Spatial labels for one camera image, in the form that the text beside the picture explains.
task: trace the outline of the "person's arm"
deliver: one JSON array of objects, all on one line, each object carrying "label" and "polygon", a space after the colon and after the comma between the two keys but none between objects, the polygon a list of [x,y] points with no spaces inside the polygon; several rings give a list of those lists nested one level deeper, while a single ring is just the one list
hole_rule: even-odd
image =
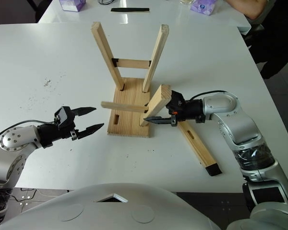
[{"label": "person's arm", "polygon": [[233,8],[243,13],[251,20],[255,20],[264,10],[267,0],[225,0]]}]

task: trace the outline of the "person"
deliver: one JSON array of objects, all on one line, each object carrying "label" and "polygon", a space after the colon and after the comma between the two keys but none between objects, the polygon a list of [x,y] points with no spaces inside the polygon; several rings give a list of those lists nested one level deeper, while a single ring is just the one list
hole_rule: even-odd
[{"label": "person", "polygon": [[[226,0],[251,20],[263,14],[267,0]],[[254,35],[249,49],[254,62],[266,62],[261,76],[269,79],[288,63],[288,0],[277,0],[262,21],[264,30]]]},{"label": "person", "polygon": [[226,0],[226,2],[250,20],[255,20],[263,13],[268,0]]}]

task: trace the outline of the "glass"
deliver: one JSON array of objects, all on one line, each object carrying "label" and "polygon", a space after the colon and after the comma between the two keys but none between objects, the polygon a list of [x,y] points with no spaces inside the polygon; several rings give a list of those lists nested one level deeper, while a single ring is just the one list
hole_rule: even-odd
[{"label": "glass", "polygon": [[180,0],[182,4],[191,4],[194,0]]}]

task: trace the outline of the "transparent cover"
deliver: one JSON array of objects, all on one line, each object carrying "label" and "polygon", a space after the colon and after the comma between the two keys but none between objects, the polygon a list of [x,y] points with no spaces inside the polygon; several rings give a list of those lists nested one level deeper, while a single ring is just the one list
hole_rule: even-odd
[{"label": "transparent cover", "polygon": [[245,150],[233,151],[233,153],[244,170],[263,169],[275,162],[266,143]]}]

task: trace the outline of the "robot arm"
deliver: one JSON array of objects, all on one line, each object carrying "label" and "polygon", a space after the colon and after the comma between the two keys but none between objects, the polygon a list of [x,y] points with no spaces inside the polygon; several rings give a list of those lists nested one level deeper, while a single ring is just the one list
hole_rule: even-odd
[{"label": "robot arm", "polygon": [[255,122],[242,110],[238,98],[221,92],[203,99],[185,101],[182,94],[172,91],[167,104],[171,118],[148,117],[157,124],[171,124],[194,119],[197,123],[214,120],[221,135],[233,151],[246,183],[242,186],[247,205],[276,201],[288,204],[288,179],[274,159]]},{"label": "robot arm", "polygon": [[63,106],[55,113],[53,122],[37,127],[11,127],[0,134],[0,222],[29,155],[40,147],[52,146],[52,142],[58,139],[72,137],[76,140],[95,133],[104,124],[79,132],[73,122],[76,115],[85,115],[93,110],[92,107],[71,110]]}]

